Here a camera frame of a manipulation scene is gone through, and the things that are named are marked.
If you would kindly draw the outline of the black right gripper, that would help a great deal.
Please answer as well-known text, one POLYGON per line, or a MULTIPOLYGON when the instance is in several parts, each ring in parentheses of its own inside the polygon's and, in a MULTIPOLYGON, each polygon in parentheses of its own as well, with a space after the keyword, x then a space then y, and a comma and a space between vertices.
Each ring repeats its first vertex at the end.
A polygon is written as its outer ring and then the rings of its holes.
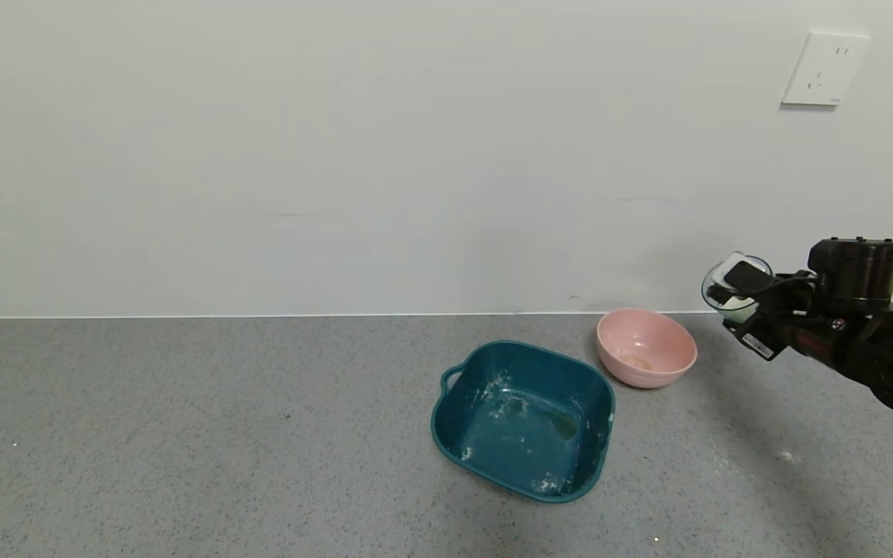
MULTIPOLYGON (((717 283, 705 286, 705 303, 724 306, 733 293, 717 283)), ((763 311, 762 308, 723 310, 722 324, 742 346, 766 361, 775 360, 786 349, 819 363, 836 363, 839 332, 832 320, 803 310, 763 311)))

